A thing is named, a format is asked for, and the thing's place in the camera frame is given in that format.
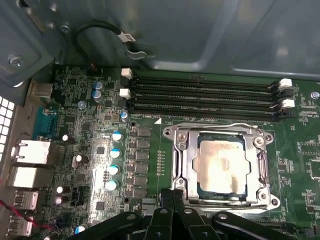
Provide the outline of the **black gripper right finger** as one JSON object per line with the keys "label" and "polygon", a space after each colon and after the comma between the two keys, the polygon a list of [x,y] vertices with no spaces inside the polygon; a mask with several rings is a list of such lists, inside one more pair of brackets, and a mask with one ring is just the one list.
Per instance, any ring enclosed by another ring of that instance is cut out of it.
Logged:
{"label": "black gripper right finger", "polygon": [[196,209],[185,206],[182,190],[173,191],[174,210],[192,240],[293,240],[294,237],[228,211],[215,213],[210,223]]}

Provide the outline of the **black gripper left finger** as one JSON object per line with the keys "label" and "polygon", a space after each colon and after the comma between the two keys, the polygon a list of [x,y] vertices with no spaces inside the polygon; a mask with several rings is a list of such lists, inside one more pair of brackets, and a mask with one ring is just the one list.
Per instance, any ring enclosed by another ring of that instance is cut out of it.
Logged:
{"label": "black gripper left finger", "polygon": [[122,212],[90,227],[89,240],[170,240],[173,225],[173,191],[162,189],[160,207],[150,214]]}

